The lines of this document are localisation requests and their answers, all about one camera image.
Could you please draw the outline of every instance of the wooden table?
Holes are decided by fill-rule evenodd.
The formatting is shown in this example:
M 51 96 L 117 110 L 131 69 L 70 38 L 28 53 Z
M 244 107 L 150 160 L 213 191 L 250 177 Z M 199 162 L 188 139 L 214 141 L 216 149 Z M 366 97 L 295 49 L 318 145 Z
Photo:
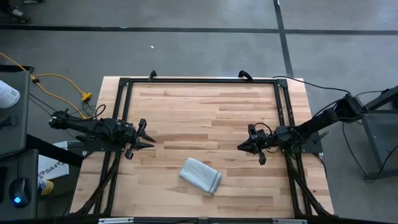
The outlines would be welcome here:
M 118 82 L 119 77 L 104 77 L 97 103 L 106 105 L 103 117 L 112 117 Z M 304 84 L 293 80 L 288 84 L 296 124 L 303 123 L 311 118 Z M 260 166 L 257 155 L 236 149 L 248 138 L 248 124 L 264 122 L 272 129 L 279 125 L 272 85 L 136 83 L 127 120 L 137 124 L 140 118 L 147 120 L 146 131 L 157 143 L 155 148 L 135 152 L 132 160 L 122 156 L 112 216 L 294 216 L 283 154 L 264 151 L 267 163 Z M 96 152 L 84 160 L 72 212 L 98 185 L 103 156 L 103 152 Z M 215 196 L 178 177 L 188 157 L 222 173 Z M 303 164 L 308 187 L 333 213 L 321 162 L 312 154 L 304 154 Z M 301 191 L 298 195 L 304 211 Z

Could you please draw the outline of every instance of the computer mouse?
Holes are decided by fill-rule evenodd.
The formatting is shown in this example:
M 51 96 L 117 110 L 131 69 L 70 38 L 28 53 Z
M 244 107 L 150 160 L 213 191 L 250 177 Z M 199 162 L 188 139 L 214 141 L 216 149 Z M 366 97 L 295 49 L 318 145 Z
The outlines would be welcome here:
M 12 181 L 9 189 L 10 199 L 16 208 L 23 208 L 30 202 L 27 179 L 20 177 Z

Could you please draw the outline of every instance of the gray floor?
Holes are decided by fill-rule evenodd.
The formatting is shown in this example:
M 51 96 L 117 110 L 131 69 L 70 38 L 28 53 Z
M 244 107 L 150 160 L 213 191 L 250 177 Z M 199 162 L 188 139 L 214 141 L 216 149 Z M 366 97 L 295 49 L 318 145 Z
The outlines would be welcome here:
M 394 0 L 280 0 L 288 29 L 398 30 Z M 276 28 L 272 0 L 51 0 L 23 6 L 34 24 L 135 27 Z M 3 22 L 9 22 L 2 16 Z M 97 100 L 105 75 L 236 76 L 285 75 L 278 34 L 206 34 L 156 32 L 0 31 L 0 49 L 35 74 L 61 73 Z M 398 84 L 398 36 L 288 35 L 295 77 L 352 93 Z M 0 58 L 0 63 L 9 62 Z M 79 104 L 79 94 L 63 80 L 43 78 L 48 90 Z M 56 109 L 65 103 L 31 92 Z M 342 93 L 307 87 L 316 112 Z M 375 95 L 363 95 L 364 102 Z M 29 132 L 46 141 L 72 140 L 65 131 L 49 128 L 49 116 L 30 106 Z M 365 183 L 348 154 L 341 125 L 327 130 L 322 141 L 328 183 L 337 215 L 346 218 L 398 222 L 398 178 Z M 346 126 L 353 151 L 368 172 L 375 171 L 364 133 Z

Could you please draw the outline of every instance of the white towel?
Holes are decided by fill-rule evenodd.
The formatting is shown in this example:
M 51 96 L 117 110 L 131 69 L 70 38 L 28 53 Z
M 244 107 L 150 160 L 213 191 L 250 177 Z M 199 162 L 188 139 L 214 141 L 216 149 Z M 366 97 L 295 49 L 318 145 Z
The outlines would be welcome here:
M 180 177 L 203 191 L 214 194 L 220 184 L 221 173 L 193 158 L 188 158 Z

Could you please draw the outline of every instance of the folded cloth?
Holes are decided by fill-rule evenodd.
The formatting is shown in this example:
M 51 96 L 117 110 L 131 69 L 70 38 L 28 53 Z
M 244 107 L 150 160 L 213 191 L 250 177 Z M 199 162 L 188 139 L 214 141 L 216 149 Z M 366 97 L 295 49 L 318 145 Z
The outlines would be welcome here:
M 203 191 L 214 194 L 220 184 L 221 173 L 193 158 L 188 158 L 180 177 Z

